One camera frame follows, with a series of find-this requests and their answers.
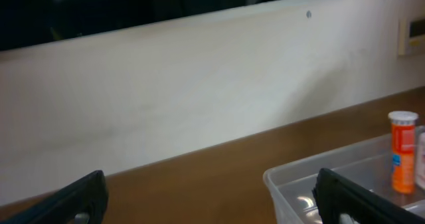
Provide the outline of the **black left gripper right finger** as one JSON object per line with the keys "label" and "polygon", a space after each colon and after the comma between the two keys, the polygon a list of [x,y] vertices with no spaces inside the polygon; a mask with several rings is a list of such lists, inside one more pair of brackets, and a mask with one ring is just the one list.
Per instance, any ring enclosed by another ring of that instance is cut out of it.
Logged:
{"label": "black left gripper right finger", "polygon": [[323,224],[341,223],[343,216],[362,224],[424,224],[424,218],[327,168],[320,169],[312,193]]}

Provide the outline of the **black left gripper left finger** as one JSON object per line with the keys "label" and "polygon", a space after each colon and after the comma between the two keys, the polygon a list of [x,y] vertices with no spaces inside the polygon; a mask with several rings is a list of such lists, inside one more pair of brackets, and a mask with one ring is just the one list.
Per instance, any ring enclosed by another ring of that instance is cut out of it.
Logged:
{"label": "black left gripper left finger", "polygon": [[87,223],[101,224],[107,210],[108,198],[104,172],[96,170],[2,221],[1,224],[69,223],[78,215],[85,216]]}

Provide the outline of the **orange vitamin tube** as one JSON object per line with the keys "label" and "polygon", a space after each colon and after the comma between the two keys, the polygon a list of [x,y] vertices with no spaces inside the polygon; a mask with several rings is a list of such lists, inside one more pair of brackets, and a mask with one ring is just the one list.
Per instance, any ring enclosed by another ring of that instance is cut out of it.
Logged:
{"label": "orange vitamin tube", "polygon": [[388,114],[392,134],[392,188],[402,194],[415,189],[414,158],[417,113],[393,111]]}

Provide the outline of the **white lotion bottle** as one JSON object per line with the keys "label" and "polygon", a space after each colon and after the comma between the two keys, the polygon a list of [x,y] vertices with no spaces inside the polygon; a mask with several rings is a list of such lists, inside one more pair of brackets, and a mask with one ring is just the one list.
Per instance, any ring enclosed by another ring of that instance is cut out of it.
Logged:
{"label": "white lotion bottle", "polygon": [[416,169],[415,180],[416,184],[425,189],[425,133],[421,133],[418,137],[418,145],[416,149]]}

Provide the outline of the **clear plastic container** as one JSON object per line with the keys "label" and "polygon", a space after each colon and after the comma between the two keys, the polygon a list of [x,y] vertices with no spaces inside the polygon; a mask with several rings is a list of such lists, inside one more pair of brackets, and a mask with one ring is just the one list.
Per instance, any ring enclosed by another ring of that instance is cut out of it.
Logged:
{"label": "clear plastic container", "polygon": [[[267,170],[264,183],[278,223],[322,223],[312,190],[327,168],[391,203],[424,218],[424,190],[411,194],[392,188],[392,136],[386,134]],[[343,216],[341,223],[358,223]]]}

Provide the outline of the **beige wall socket plate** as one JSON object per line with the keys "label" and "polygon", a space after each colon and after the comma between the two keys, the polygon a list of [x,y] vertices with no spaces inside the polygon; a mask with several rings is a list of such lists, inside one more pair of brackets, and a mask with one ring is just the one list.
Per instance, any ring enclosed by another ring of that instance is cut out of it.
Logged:
{"label": "beige wall socket plate", "polygon": [[424,16],[403,18],[398,23],[398,56],[424,54]]}

